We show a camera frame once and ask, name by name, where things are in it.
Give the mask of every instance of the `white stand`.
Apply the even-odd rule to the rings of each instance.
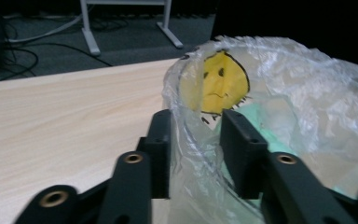
[[[178,38],[169,30],[168,24],[170,21],[172,0],[80,0],[81,11],[83,15],[83,35],[86,38],[89,52],[92,55],[100,55],[101,51],[98,48],[97,42],[92,35],[89,21],[89,11],[87,5],[142,5],[142,6],[164,6],[164,21],[158,22],[157,26],[161,31],[173,42],[173,44],[181,49],[183,44]]]

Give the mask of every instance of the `yellow smiley face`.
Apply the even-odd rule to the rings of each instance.
[[[250,90],[245,69],[230,54],[221,50],[204,62],[201,111],[221,114]]]

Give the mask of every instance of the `plastic bag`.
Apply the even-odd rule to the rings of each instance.
[[[228,107],[253,123],[270,151],[296,154],[326,187],[356,198],[358,65],[288,38],[220,36],[189,52],[164,78],[174,122],[169,223],[264,223],[259,201],[242,200],[232,189],[218,142],[219,111],[209,113],[203,100],[206,62],[222,51],[243,69],[249,87],[231,77],[215,94],[223,98],[222,90],[234,88],[228,82],[240,83],[244,89],[228,94],[238,95]]]

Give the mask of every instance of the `clear plastic bag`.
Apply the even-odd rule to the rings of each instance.
[[[250,84],[245,102],[231,109],[253,123],[270,151],[296,154],[326,187],[356,198],[358,65],[288,38],[220,36],[164,78],[164,103],[173,114],[169,223],[264,223],[259,201],[242,200],[231,187],[220,117],[202,111],[204,64],[220,50],[244,68]]]

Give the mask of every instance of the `light wood tabletop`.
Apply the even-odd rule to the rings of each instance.
[[[0,224],[40,190],[109,178],[163,109],[175,59],[0,82]]]

